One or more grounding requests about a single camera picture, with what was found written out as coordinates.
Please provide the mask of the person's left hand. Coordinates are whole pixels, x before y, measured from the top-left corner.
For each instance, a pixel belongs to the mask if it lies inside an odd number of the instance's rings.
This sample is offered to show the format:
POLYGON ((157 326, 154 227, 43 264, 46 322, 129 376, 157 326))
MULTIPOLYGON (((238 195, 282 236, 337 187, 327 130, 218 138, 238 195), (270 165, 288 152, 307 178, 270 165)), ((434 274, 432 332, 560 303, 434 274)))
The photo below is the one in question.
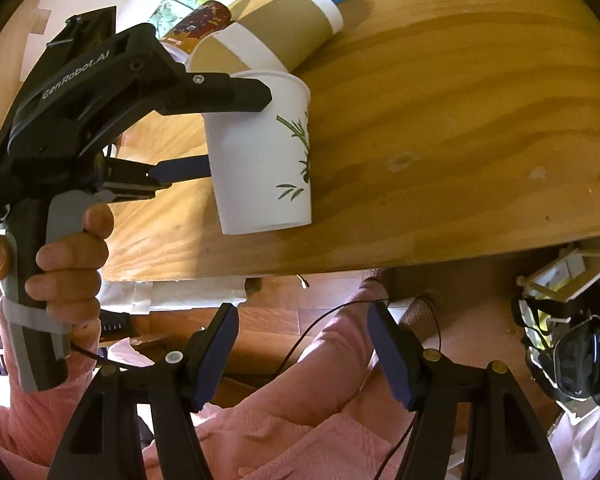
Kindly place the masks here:
POLYGON ((32 299, 46 304, 54 320, 72 326, 73 349, 84 356, 96 356, 99 346, 99 270, 108 259, 106 239, 113 230, 114 215, 109 206, 91 206, 85 211, 81 232, 38 251, 40 272, 24 285, 32 299))

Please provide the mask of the pink sleeve left forearm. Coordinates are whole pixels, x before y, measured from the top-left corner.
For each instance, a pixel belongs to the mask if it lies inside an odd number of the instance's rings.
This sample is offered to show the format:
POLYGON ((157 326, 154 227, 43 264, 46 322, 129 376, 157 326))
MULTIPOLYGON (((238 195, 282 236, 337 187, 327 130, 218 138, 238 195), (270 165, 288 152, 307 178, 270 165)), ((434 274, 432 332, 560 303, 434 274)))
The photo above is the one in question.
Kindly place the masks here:
POLYGON ((19 373, 4 315, 0 330, 9 377, 10 405, 0 405, 0 460, 12 478, 45 479, 68 423, 90 384, 95 361, 73 352, 66 359, 68 378, 35 393, 20 388, 19 373))

